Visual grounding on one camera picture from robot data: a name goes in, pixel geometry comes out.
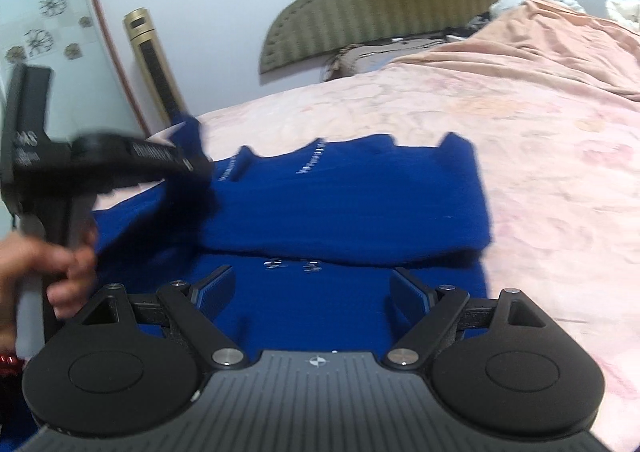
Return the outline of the person's left hand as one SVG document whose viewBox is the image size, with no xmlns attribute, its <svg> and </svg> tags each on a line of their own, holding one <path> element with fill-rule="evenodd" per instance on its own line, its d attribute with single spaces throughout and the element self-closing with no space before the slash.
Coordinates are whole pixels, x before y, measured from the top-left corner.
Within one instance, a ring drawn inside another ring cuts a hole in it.
<svg viewBox="0 0 640 452">
<path fill-rule="evenodd" d="M 58 320 L 69 319 L 96 287 L 98 229 L 88 224 L 80 245 L 69 250 L 33 236 L 11 232 L 1 241 L 1 352 L 15 348 L 15 293 L 28 276 L 54 276 L 47 298 Z"/>
</svg>

